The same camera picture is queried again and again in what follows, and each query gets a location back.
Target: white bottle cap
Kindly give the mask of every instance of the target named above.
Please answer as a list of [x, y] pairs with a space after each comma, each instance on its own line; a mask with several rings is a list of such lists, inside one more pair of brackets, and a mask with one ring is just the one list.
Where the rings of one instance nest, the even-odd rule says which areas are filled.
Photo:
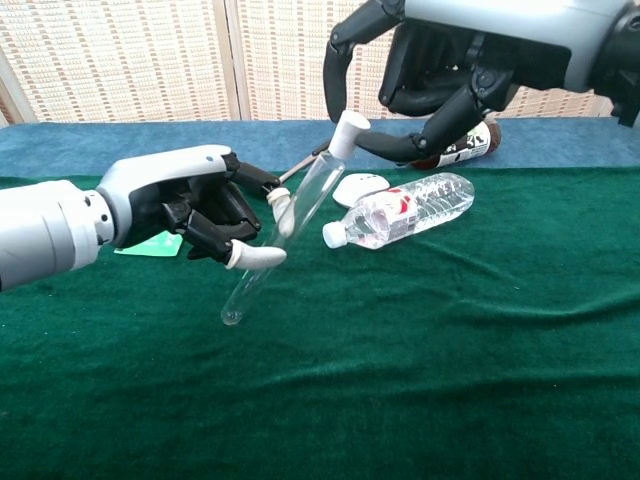
[[347, 229], [342, 222], [327, 223], [322, 227], [324, 243], [329, 248], [340, 248], [347, 244]]
[[340, 160], [346, 160], [356, 148], [356, 136], [371, 128], [371, 122], [359, 113], [345, 110], [340, 116], [336, 130], [331, 137], [329, 153]]

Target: woven panel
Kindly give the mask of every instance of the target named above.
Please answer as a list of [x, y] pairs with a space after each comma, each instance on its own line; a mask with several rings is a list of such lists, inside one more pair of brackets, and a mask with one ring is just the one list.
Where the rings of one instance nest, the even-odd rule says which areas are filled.
[[3, 0], [0, 48], [40, 121], [227, 119], [215, 20], [211, 0]]
[[499, 117], [588, 117], [598, 97], [591, 93], [575, 94], [564, 90], [538, 91], [521, 88], [509, 107]]
[[[254, 119], [326, 118], [322, 65], [336, 23], [361, 0], [236, 0]], [[349, 105], [370, 118], [390, 115], [378, 102], [392, 33], [359, 46], [348, 76]], [[501, 116], [588, 116], [596, 97], [522, 88]]]

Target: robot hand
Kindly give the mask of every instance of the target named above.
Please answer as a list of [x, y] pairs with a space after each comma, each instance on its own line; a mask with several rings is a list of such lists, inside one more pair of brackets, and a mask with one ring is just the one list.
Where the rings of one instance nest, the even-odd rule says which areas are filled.
[[202, 145], [116, 162], [95, 190], [68, 181], [0, 191], [0, 291], [93, 263], [103, 245], [126, 248], [168, 230], [193, 248], [190, 259], [226, 268], [278, 265], [284, 250], [251, 247], [261, 224], [238, 186], [281, 210], [280, 180], [240, 162], [228, 148]]
[[335, 122], [347, 104], [353, 50], [396, 27], [380, 102], [433, 114], [420, 133], [364, 132], [361, 148], [398, 164], [442, 153], [520, 86], [593, 89], [613, 115], [640, 126], [640, 6], [632, 0], [368, 0], [331, 32], [325, 100]]

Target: glass test tube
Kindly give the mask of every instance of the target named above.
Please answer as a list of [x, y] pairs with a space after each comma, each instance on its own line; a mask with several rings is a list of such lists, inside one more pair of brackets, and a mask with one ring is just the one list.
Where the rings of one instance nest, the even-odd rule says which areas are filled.
[[[304, 230], [345, 170], [342, 160], [329, 152], [321, 153], [304, 176], [291, 202], [275, 225], [265, 246], [288, 247]], [[247, 270], [222, 309], [222, 321], [236, 325], [249, 312], [259, 297], [274, 268]]]

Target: green card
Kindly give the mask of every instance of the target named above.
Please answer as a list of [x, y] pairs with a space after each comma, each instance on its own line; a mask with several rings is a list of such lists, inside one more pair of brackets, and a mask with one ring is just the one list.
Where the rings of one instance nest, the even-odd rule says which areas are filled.
[[180, 251], [182, 236], [162, 232], [146, 242], [129, 248], [116, 248], [121, 255], [141, 255], [145, 257], [175, 257]]

